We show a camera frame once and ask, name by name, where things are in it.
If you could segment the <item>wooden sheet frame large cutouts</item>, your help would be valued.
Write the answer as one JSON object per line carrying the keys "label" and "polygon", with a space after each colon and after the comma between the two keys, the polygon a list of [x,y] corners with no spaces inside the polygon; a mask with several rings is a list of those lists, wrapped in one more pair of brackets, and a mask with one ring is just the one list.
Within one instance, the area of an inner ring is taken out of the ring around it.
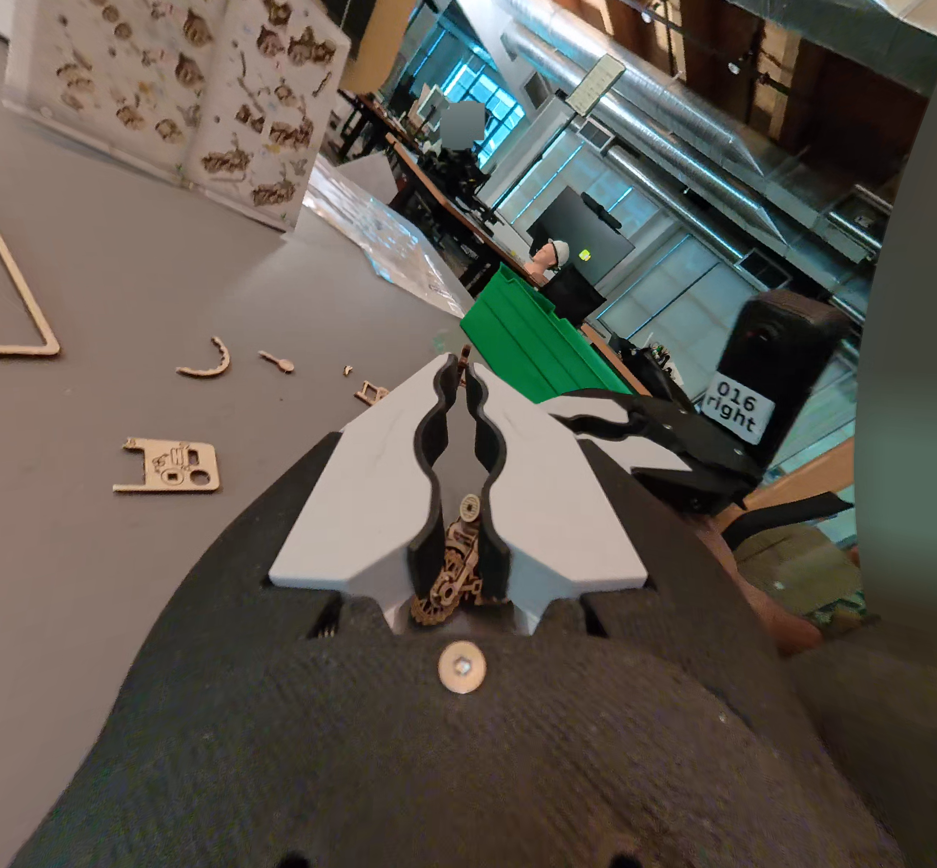
{"label": "wooden sheet frame large cutouts", "polygon": [[5,358],[22,357],[30,359],[53,358],[60,354],[61,344],[53,328],[41,310],[41,306],[28,285],[20,267],[14,259],[4,238],[1,238],[1,263],[23,303],[33,327],[41,337],[36,345],[2,344],[1,356]]}

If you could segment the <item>silver round ventilation duct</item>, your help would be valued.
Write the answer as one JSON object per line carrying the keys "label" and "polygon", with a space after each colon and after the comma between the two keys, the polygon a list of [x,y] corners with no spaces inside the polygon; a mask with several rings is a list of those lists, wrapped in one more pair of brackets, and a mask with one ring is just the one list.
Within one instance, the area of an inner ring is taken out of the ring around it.
{"label": "silver round ventilation duct", "polygon": [[592,115],[751,235],[787,244],[804,232],[854,263],[877,257],[888,212],[856,186],[812,170],[551,0],[492,2],[508,17],[505,50],[568,96],[605,57],[621,65]]}

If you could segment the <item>wooden-top table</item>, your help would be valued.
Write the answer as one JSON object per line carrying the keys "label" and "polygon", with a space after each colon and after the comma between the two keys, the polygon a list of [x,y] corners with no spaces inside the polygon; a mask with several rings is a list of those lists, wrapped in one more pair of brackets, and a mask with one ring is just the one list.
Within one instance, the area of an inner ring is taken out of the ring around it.
{"label": "wooden-top table", "polygon": [[618,377],[626,382],[633,393],[649,396],[650,391],[623,363],[620,355],[587,323],[583,323],[580,332],[591,346],[604,359],[605,363],[615,370]]}

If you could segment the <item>illustrated instruction booklet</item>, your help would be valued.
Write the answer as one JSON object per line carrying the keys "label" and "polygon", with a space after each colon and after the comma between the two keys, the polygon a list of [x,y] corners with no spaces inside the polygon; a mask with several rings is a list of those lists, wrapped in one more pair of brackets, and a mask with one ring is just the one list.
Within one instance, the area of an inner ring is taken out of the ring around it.
{"label": "illustrated instruction booklet", "polygon": [[286,231],[349,50],[320,0],[15,0],[4,102]]}

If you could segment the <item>long wooden workbench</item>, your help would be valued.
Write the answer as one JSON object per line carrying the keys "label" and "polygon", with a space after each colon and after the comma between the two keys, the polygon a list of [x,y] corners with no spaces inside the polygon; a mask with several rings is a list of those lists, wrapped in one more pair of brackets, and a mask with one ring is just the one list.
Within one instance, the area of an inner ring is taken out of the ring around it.
{"label": "long wooden workbench", "polygon": [[355,94],[345,89],[340,89],[338,95],[358,115],[358,121],[351,124],[351,114],[342,128],[343,143],[338,158],[343,162],[349,161],[349,154],[358,138],[370,128],[363,155],[368,156],[377,150],[385,151],[392,164],[399,167],[403,174],[392,198],[391,209],[402,216],[413,201],[422,201],[430,215],[440,218],[442,226],[451,236],[474,254],[459,276],[460,283],[469,294],[475,296],[481,293],[502,265],[509,266],[526,283],[534,284],[521,261],[504,249],[470,210],[463,207],[458,199],[448,195],[419,165],[415,140],[380,101],[371,95]]}

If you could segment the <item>person's dark clothing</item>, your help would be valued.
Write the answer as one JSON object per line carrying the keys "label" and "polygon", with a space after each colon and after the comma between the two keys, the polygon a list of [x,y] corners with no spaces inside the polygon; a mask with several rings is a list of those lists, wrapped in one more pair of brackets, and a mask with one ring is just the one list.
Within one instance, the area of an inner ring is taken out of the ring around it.
{"label": "person's dark clothing", "polygon": [[874,620],[787,661],[837,768],[908,866],[936,865],[935,635]]}

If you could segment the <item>green plastic bin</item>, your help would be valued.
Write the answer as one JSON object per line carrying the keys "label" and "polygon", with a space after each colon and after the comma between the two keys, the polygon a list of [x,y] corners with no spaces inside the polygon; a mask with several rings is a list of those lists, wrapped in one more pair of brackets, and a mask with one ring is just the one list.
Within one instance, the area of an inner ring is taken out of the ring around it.
{"label": "green plastic bin", "polygon": [[460,326],[488,367],[535,403],[585,389],[631,394],[591,342],[507,265]]}

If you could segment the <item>black monitor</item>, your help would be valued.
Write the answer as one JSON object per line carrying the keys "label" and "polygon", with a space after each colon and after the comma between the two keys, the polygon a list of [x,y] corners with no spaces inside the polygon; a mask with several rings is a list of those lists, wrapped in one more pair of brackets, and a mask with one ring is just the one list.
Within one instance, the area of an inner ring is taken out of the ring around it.
{"label": "black monitor", "polygon": [[577,268],[597,286],[614,267],[634,250],[622,232],[606,226],[582,202],[580,193],[567,186],[529,228],[531,252],[548,237],[570,247]]}

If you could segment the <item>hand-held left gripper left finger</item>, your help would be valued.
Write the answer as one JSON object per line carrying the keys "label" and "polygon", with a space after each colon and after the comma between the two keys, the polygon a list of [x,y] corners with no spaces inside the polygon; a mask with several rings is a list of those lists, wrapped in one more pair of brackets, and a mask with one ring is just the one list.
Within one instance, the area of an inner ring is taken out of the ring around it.
{"label": "hand-held left gripper left finger", "polygon": [[398,627],[441,561],[434,466],[459,383],[458,356],[440,355],[342,429],[271,566],[275,587],[368,598]]}

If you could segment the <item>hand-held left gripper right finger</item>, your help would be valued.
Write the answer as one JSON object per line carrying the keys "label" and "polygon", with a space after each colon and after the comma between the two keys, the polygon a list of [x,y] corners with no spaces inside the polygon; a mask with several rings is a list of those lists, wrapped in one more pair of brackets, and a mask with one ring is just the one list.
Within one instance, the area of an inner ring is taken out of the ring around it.
{"label": "hand-held left gripper right finger", "polygon": [[466,401],[486,470],[484,596],[510,603],[532,635],[556,601],[642,589],[648,570],[574,434],[477,363]]}

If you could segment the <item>square wooden piece with holes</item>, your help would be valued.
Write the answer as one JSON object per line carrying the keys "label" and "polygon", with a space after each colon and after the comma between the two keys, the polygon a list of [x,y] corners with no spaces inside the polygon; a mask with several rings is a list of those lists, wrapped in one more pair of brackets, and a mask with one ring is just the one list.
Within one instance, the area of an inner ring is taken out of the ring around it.
{"label": "square wooden piece with holes", "polygon": [[128,438],[123,450],[143,456],[143,480],[113,485],[115,494],[208,494],[221,488],[217,452],[210,443]]}

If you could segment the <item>person's right hand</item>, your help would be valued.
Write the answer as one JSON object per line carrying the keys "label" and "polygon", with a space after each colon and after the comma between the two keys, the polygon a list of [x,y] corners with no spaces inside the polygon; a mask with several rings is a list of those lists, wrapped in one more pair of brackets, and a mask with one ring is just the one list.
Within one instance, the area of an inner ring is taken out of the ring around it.
{"label": "person's right hand", "polygon": [[791,614],[743,578],[731,549],[712,518],[689,515],[682,519],[732,578],[780,655],[794,656],[816,650],[824,644],[823,635],[816,626]]}

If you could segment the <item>black office chair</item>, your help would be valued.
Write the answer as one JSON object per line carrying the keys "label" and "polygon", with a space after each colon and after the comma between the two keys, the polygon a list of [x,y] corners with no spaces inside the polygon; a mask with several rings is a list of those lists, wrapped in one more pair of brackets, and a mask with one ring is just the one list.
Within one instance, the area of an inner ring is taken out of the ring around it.
{"label": "black office chair", "polygon": [[746,510],[721,532],[721,538],[730,550],[735,551],[756,534],[824,521],[854,508],[853,502],[842,499],[835,492],[826,491],[805,499]]}

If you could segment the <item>wooden motorcycle model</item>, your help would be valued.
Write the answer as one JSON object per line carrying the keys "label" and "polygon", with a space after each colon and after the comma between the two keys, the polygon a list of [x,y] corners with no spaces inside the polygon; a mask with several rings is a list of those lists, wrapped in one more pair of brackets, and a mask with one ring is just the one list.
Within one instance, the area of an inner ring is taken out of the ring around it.
{"label": "wooden motorcycle model", "polygon": [[461,604],[484,604],[483,580],[478,573],[481,527],[481,499],[466,495],[460,502],[458,519],[446,531],[442,567],[428,596],[415,595],[411,600],[409,615],[416,625],[441,625]]}

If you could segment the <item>curved toothed wooden piece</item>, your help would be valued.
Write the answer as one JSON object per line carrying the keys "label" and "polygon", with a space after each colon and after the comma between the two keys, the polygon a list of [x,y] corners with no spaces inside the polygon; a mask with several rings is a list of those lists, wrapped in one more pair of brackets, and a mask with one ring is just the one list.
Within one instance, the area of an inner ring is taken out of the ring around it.
{"label": "curved toothed wooden piece", "polygon": [[209,369],[194,369],[191,367],[177,367],[175,373],[187,379],[209,380],[215,379],[226,373],[230,367],[230,352],[223,340],[213,335],[210,338],[211,344],[217,349],[219,359],[217,363]]}

